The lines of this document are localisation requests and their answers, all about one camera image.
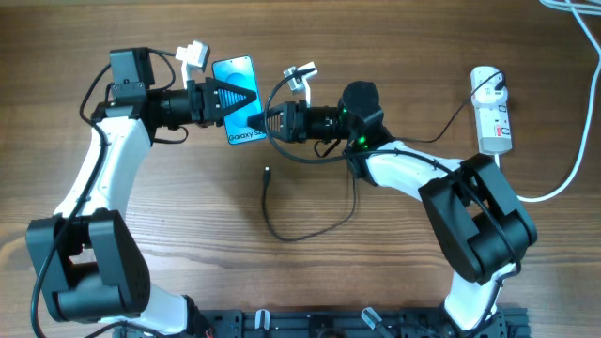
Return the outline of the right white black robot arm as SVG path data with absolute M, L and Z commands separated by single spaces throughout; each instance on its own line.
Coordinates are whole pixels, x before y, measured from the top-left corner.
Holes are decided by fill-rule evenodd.
M 288 101 L 266 106 L 248 125 L 265 132 L 274 146 L 346 141 L 340 158 L 354 177 L 421 202 L 454 271 L 442 303 L 447 322 L 463 337 L 491 325 L 502 287 L 521 272 L 538 233 L 490 157 L 445 159 L 410 148 L 384 127 L 377 87 L 365 81 L 349 84 L 335 107 Z

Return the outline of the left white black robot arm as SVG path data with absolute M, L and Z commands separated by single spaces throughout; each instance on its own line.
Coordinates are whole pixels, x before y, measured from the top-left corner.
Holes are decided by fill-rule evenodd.
M 37 279 L 30 320 L 41 334 L 39 306 L 57 322 L 150 337 L 211 337 L 193 300 L 154 285 L 125 222 L 136 174 L 160 128 L 221 126 L 253 103 L 252 89 L 213 78 L 157 87 L 147 47 L 113 50 L 103 102 L 85 118 L 91 143 L 80 172 L 54 214 L 32 221 L 27 250 Z

